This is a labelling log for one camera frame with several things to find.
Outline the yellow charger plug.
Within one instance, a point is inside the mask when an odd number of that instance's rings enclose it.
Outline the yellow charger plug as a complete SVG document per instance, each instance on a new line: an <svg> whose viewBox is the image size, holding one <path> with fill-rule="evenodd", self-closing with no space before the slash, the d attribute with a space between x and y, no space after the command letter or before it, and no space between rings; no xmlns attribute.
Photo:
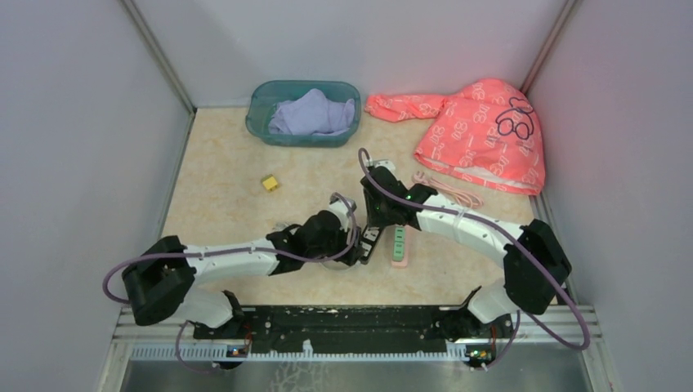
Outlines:
<svg viewBox="0 0 693 392"><path fill-rule="evenodd" d="M267 192L273 192L279 188L279 182L273 175L268 175L262 178L261 184Z"/></svg>

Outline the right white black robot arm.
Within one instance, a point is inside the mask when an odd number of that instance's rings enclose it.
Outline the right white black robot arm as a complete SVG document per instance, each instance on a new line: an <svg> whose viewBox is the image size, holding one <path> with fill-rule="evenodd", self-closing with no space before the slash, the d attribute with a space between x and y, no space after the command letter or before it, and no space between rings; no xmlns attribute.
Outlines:
<svg viewBox="0 0 693 392"><path fill-rule="evenodd" d="M467 299L460 325L469 336L482 336L495 319L517 310L544 314L571 272L555 234L541 220L520 225L472 212L430 186L406 187L386 167L369 167L360 183L370 225L437 234L503 269L502 278Z"/></svg>

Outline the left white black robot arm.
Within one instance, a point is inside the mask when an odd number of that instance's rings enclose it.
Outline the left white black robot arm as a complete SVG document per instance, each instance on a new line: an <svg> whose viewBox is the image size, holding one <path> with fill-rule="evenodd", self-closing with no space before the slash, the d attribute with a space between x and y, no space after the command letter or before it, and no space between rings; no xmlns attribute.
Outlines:
<svg viewBox="0 0 693 392"><path fill-rule="evenodd" d="M231 292L203 285L226 278L275 276L309 263L360 258L360 227L351 211L323 210L302 225L290 225L232 247L193 247L176 235L161 238L123 268L121 277L138 326L184 319L238 336L245 317Z"/></svg>

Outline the pink power strip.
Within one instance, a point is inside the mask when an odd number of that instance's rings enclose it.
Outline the pink power strip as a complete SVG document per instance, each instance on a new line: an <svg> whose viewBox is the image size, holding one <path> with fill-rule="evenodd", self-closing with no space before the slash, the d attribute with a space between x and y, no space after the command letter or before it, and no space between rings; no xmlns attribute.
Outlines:
<svg viewBox="0 0 693 392"><path fill-rule="evenodd" d="M391 255L391 266L394 268L406 268L408 266L409 246L412 243L413 235L411 234L411 229L408 226L402 226L402 227L405 227L405 229L406 229L406 242L405 242L406 256L402 262L394 262L392 260L392 255Z"/></svg>

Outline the black power strip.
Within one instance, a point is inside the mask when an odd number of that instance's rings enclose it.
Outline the black power strip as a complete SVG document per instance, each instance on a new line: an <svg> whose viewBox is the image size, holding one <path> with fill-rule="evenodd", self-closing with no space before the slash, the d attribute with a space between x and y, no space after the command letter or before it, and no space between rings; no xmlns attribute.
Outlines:
<svg viewBox="0 0 693 392"><path fill-rule="evenodd" d="M367 265L374 254L374 250L382 237L383 229L378 227L366 227L360 234L360 249L362 254L359 262Z"/></svg>

